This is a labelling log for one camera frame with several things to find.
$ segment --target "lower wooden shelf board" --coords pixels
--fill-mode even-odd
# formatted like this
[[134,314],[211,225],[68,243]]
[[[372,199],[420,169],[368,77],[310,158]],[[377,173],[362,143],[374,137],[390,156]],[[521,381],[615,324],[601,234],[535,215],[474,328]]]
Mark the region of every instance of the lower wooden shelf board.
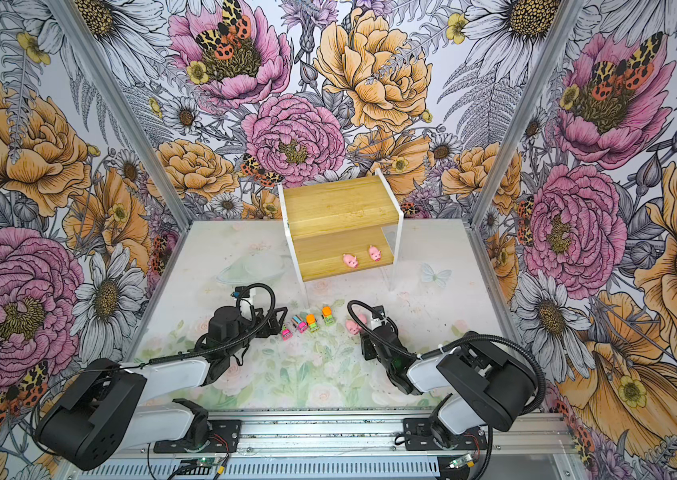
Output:
[[[382,252],[382,259],[378,262],[368,255],[371,245]],[[395,261],[381,226],[294,239],[293,247],[305,282],[391,265]],[[357,268],[350,268],[344,263],[344,254],[357,257]]]

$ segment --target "floral table mat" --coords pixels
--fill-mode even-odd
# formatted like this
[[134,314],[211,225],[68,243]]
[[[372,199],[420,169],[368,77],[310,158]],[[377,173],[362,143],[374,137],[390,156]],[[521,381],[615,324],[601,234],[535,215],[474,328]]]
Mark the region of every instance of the floral table mat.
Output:
[[[344,327],[346,302],[383,305],[397,322],[409,350],[428,351],[468,330],[501,334],[468,237],[459,220],[406,220],[397,289],[388,291],[382,269],[307,283],[311,308],[303,304],[282,223],[196,222],[147,330],[136,348],[143,361],[187,351],[207,331],[220,306],[232,304],[236,285],[262,281],[275,291],[288,318],[308,312],[319,319],[324,305],[337,320],[317,332],[255,339],[242,366],[234,359],[210,386],[173,392],[206,408],[382,408],[433,407],[448,390],[403,395],[376,361],[366,362],[360,337]],[[255,303],[266,304],[266,293]]]

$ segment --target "floral tabletop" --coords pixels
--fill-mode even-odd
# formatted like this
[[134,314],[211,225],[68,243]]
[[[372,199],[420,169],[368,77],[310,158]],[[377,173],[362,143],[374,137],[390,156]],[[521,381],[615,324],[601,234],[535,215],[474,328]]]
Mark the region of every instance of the floral tabletop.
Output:
[[350,300],[383,305],[411,351],[431,350],[468,330],[501,334],[460,220],[405,223],[395,292],[387,290],[382,269],[366,270],[307,283],[310,306],[302,302],[280,222],[196,222],[188,235],[135,360],[191,348],[215,309],[230,304],[234,286],[257,281],[274,289],[288,318],[308,312],[320,318],[328,305],[337,322],[319,322],[317,332],[295,332],[286,341],[256,339],[242,366],[232,360],[211,386],[174,392],[155,403],[184,397],[214,409],[437,405],[446,390],[403,395],[378,362],[363,360],[359,336],[343,325]]

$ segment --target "shelf board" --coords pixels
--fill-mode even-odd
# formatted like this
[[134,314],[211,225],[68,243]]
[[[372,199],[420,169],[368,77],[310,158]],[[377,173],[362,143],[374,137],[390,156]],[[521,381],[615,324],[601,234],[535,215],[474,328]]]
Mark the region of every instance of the shelf board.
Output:
[[397,205],[378,176],[287,188],[283,191],[294,240],[399,220]]
[[[368,255],[368,247],[371,245],[382,252],[382,259],[378,262],[371,260]],[[330,235],[294,238],[293,247],[298,258],[301,277],[305,282],[391,265],[395,260],[381,226],[366,226]],[[347,266],[344,263],[344,254],[356,256],[358,267]]]

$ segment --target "pink pig toy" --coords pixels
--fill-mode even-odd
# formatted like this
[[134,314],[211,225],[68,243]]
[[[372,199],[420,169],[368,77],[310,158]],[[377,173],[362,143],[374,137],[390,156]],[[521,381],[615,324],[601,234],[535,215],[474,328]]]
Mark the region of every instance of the pink pig toy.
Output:
[[[365,315],[363,315],[362,313],[357,315],[357,318],[359,318],[360,321],[363,322],[364,324],[366,325],[368,324],[368,319],[366,319]],[[360,326],[354,320],[347,320],[344,326],[346,326],[346,330],[349,330],[349,333],[352,335],[357,335],[358,333],[360,333]]]
[[382,259],[382,251],[372,245],[368,248],[368,255],[371,256],[374,262],[378,262]]
[[349,268],[357,268],[358,265],[357,257],[352,254],[344,254],[344,263]]

